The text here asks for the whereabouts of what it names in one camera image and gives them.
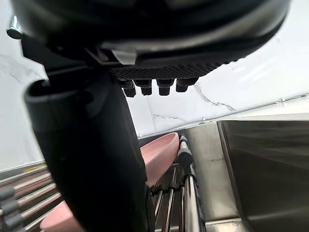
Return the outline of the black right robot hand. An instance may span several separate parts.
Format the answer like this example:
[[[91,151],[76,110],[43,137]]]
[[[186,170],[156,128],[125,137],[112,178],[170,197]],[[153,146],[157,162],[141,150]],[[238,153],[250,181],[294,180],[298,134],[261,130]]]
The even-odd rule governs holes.
[[[126,101],[156,80],[179,92],[253,53],[288,0],[13,0],[23,54],[44,66],[24,101],[53,181],[86,232],[152,232]]]

